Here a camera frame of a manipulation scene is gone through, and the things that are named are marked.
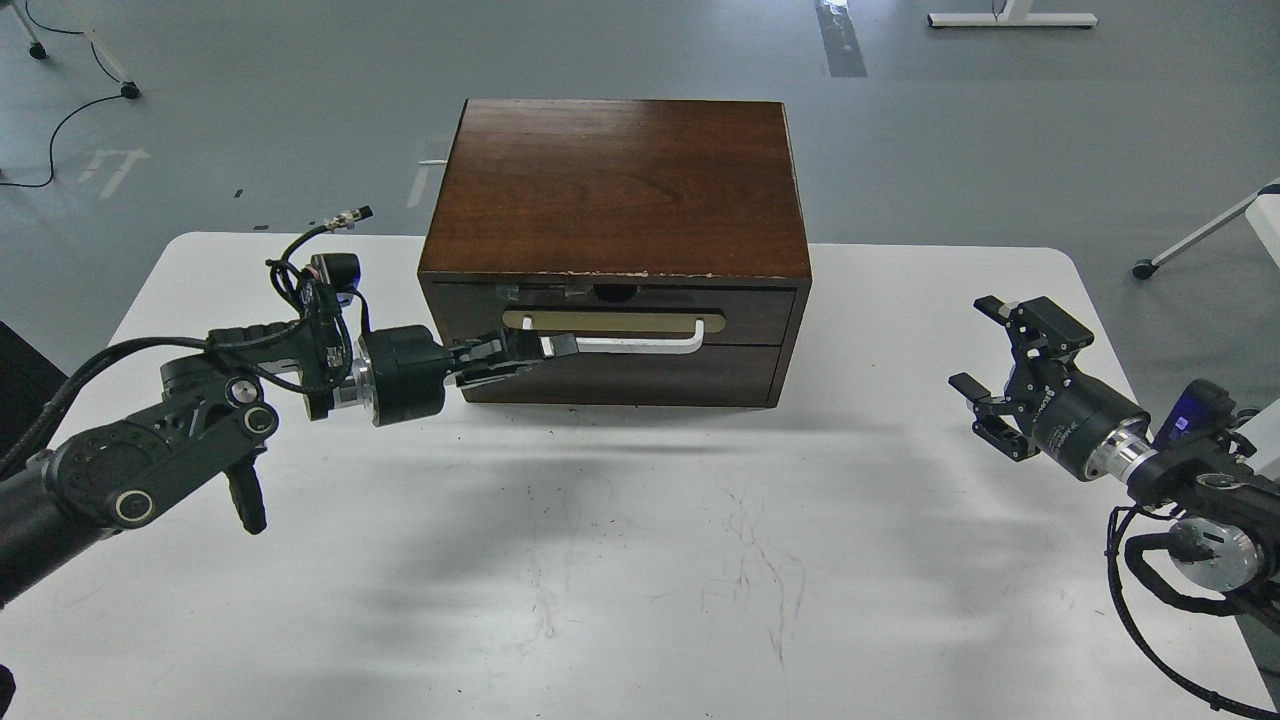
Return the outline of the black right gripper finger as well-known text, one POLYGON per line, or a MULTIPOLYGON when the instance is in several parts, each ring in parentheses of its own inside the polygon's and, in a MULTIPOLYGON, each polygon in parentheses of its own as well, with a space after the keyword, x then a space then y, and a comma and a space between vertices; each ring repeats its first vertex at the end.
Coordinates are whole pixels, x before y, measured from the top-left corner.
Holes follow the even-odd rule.
POLYGON ((1076 355, 1094 334, 1053 300, 1041 296, 1005 302, 979 297, 973 307, 1005 328, 1012 357, 1011 375, 1080 375, 1076 355))
POLYGON ((1028 434, 1004 420, 1006 416, 1015 420, 1024 418, 1028 407, 1024 398, 992 395, 968 373, 951 375, 948 384, 965 398, 974 415, 972 429, 988 445, 1014 462, 1025 461, 1041 452, 1028 434))

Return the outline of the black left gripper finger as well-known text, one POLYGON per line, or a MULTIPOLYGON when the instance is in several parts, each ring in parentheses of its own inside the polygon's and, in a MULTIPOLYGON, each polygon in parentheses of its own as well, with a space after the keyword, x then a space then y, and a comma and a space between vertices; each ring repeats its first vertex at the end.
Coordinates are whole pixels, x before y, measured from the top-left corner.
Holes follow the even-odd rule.
POLYGON ((503 382, 531 370, 540 360, 507 360, 500 363, 467 361, 454 365, 454 386, 460 389, 503 382))
POLYGON ((579 342, 575 334, 539 332, 490 332, 461 341, 452 348, 454 368, 461 369, 525 366, 577 352, 579 342))

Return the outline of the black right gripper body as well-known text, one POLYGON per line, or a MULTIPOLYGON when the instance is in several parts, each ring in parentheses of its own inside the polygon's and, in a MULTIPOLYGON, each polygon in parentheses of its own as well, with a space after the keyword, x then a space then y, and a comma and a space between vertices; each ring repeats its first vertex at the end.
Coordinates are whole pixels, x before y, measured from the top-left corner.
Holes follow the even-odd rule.
POLYGON ((1100 477, 1094 452, 1116 430, 1143 434, 1151 415, 1111 386, 1052 365, 1011 370, 1005 396, 1015 425, 1000 424, 1000 451, 1015 462, 1043 452, 1078 480, 1100 477))

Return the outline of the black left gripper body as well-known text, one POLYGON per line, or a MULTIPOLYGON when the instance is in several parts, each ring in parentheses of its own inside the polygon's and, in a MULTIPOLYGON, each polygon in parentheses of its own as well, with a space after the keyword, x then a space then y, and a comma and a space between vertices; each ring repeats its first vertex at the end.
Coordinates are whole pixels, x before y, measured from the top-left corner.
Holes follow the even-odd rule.
POLYGON ((372 424, 389 427, 435 416, 445 402, 445 378, 458 355, 439 345, 425 325, 402 325, 360 337, 367 364, 362 380, 372 424))

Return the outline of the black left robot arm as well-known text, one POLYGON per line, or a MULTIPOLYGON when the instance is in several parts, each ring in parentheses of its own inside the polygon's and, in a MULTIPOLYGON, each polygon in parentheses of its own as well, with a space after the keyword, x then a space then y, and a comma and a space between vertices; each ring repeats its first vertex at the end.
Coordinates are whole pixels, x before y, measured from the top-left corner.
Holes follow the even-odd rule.
POLYGON ((225 477, 242 527, 268 527, 255 470, 280 418, 265 386, 300 395, 311 420, 362 406, 375 427, 435 416, 447 386, 507 380, 580 350, 572 334, 541 334, 531 322, 456 345, 425 325, 374 331, 369 310, 353 334, 346 306, 360 296, 351 252, 297 266, 292 258, 320 234, 371 217, 357 208, 310 227, 266 260, 288 322, 210 331, 204 338, 143 337, 95 354, 45 404, 3 456, 3 602, 10 603, 92 544, 157 520, 214 477, 225 477), (56 448, 49 439, 84 387, 120 360, 160 346, 186 348, 165 363, 157 404, 82 430, 56 448))

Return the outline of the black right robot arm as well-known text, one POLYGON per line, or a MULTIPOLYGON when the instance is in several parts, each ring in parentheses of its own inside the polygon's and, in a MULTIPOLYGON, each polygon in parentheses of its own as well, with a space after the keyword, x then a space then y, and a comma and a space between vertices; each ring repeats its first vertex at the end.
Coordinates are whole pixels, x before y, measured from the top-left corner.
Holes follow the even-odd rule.
POLYGON ((998 393, 966 373, 950 377, 973 414, 972 430, 1015 462, 1044 454, 1078 480, 1120 480, 1130 503, 1108 515, 1105 557, 1130 639, 1211 708, 1274 717, 1170 667, 1142 635, 1123 588, 1129 571, 1169 607, 1277 629, 1277 483, 1249 466, 1254 446, 1240 433, 1229 392, 1192 382, 1151 436, 1144 409, 1076 365, 1094 336, 1055 301, 984 296, 974 307, 1005 329, 1012 369, 998 393))

